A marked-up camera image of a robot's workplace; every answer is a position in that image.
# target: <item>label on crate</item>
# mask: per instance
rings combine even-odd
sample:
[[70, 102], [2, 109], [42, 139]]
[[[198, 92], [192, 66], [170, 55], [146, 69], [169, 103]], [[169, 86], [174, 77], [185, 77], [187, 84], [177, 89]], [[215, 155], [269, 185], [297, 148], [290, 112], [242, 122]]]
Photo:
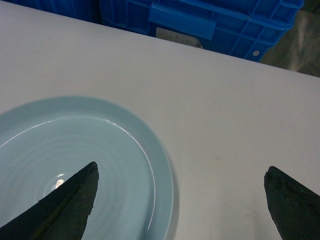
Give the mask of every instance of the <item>label on crate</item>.
[[188, 36], [175, 31], [170, 31], [160, 27], [156, 28], [155, 37], [158, 39], [164, 39], [179, 44], [189, 45], [192, 47], [197, 47], [201, 49], [203, 48], [199, 39], [197, 39], [196, 37]]

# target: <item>plate rim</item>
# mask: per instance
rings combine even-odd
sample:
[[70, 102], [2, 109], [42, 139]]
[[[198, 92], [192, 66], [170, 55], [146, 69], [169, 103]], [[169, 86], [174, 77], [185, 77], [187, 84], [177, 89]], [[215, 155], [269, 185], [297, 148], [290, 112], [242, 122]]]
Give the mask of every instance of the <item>plate rim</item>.
[[[163, 223], [163, 222], [158, 223], [158, 224], [162, 225], [162, 228], [163, 228], [161, 230], [162, 234], [158, 233], [158, 235], [159, 235], [158, 236], [157, 233], [155, 233], [156, 234], [155, 237], [157, 237], [157, 238], [151, 238], [151, 239], [165, 240], [168, 235], [168, 231], [169, 231], [169, 228], [171, 225], [172, 214], [173, 214], [173, 205], [174, 205], [174, 180], [173, 180], [173, 172], [172, 172], [172, 168], [171, 168], [171, 163], [170, 163], [170, 160], [168, 158], [167, 152], [165, 151], [163, 144], [161, 143], [159, 138], [156, 136], [154, 131], [150, 128], [150, 126], [148, 124], [146, 124], [138, 115], [136, 115], [132, 111], [128, 110], [127, 108], [125, 108], [117, 103], [114, 103], [114, 102], [111, 102], [111, 101], [108, 101], [108, 100], [105, 100], [102, 98], [92, 97], [92, 96], [65, 95], [65, 96], [41, 98], [41, 99], [30, 101], [30, 102], [27, 102], [24, 104], [20, 104], [18, 106], [15, 106], [15, 107], [9, 109], [9, 110], [1, 112], [0, 113], [0, 133], [2, 133], [3, 131], [7, 131], [10, 128], [12, 129], [15, 125], [17, 125], [18, 122], [21, 122], [21, 120], [16, 120], [17, 119], [16, 116], [23, 114], [24, 111], [28, 112], [29, 108], [35, 107], [37, 105], [45, 105], [45, 104], [50, 104], [50, 103], [52, 104], [52, 103], [61, 102], [61, 101], [68, 102], [69, 104], [70, 103], [79, 103], [81, 101], [88, 102], [88, 103], [95, 102], [95, 103], [99, 103], [100, 105], [105, 105], [109, 108], [114, 108], [116, 110], [119, 110], [120, 112], [122, 111], [121, 112], [122, 114], [126, 114], [127, 116], [130, 116], [134, 120], [133, 124], [138, 123], [140, 125], [139, 126], [140, 128], [141, 127], [144, 128], [145, 132], [141, 133], [142, 136], [148, 134], [148, 136], [151, 138], [151, 140], [153, 140], [153, 142], [157, 144], [157, 150], [162, 155], [161, 156], [161, 158], [163, 158], [162, 162], [165, 163], [165, 166], [167, 167], [167, 171], [168, 171], [166, 174], [168, 174], [168, 176], [169, 176], [169, 179], [166, 179], [167, 182], [170, 183], [169, 186], [168, 185], [166, 186], [167, 188], [169, 188], [168, 189], [169, 191], [166, 192], [166, 194], [169, 194], [169, 196], [167, 195], [164, 198], [165, 199], [164, 201], [168, 202], [167, 205], [169, 206], [169, 209], [168, 209], [168, 214], [166, 216], [166, 219], [163, 220], [163, 221], [165, 221], [165, 223]], [[36, 118], [36, 117], [37, 116], [34, 116], [33, 114], [29, 114], [28, 119], [32, 119], [32, 118]], [[12, 119], [12, 118], [15, 119], [16, 121], [13, 121], [13, 122], [11, 122], [11, 124], [10, 123], [8, 124], [8, 120]], [[130, 134], [130, 136], [137, 142], [137, 144], [140, 146], [140, 148], [143, 151], [145, 151], [144, 146], [143, 146], [144, 143], [140, 144], [140, 142], [137, 141], [135, 138], [135, 137], [137, 137], [136, 135]], [[0, 143], [0, 148], [4, 144], [6, 144], [8, 141], [4, 142], [3, 144]], [[152, 164], [150, 162], [149, 157], [147, 155], [145, 155], [145, 156], [150, 164], [152, 175], [154, 175], [154, 173], [153, 173], [154, 164]], [[153, 208], [155, 211], [157, 206], [159, 206], [159, 204], [161, 204], [162, 202], [159, 202], [159, 200], [158, 200], [158, 198], [160, 197], [160, 196], [158, 196], [159, 191], [157, 191], [157, 186], [159, 186], [159, 180], [156, 181], [155, 179], [153, 179], [153, 182], [154, 182], [154, 187], [155, 187], [155, 199], [154, 199]], [[153, 217], [154, 216], [152, 214], [150, 224], [149, 224], [149, 226], [143, 236], [146, 239], [150, 239], [149, 235], [151, 235], [151, 237], [152, 237], [154, 234], [153, 232], [157, 230], [157, 220], [155, 223], [155, 220], [152, 219]]]

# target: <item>gray floor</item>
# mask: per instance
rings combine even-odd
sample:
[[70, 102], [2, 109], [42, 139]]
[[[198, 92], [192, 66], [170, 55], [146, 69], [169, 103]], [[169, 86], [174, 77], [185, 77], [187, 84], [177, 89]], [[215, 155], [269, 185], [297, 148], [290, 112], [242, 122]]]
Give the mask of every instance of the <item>gray floor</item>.
[[294, 27], [260, 62], [320, 77], [320, 15], [300, 10]]

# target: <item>blue storage bin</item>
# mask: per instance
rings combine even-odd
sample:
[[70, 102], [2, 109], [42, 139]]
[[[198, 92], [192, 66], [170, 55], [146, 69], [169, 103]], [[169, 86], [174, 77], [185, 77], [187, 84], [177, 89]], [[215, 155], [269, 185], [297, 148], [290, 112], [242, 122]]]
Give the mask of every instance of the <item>blue storage bin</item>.
[[9, 3], [101, 24], [99, 0], [4, 0]]
[[255, 62], [293, 27], [200, 0], [100, 0], [100, 10], [106, 26], [152, 37], [157, 29], [173, 31], [197, 38], [204, 49]]
[[275, 24], [291, 23], [304, 0], [202, 0]]

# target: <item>ceramic plate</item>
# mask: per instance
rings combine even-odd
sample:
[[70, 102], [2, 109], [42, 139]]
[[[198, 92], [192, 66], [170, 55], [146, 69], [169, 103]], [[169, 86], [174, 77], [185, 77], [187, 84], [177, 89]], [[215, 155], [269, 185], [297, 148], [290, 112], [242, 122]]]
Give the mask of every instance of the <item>ceramic plate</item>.
[[83, 240], [164, 240], [169, 161], [137, 116], [89, 97], [57, 97], [0, 115], [0, 226], [95, 161], [99, 182]]

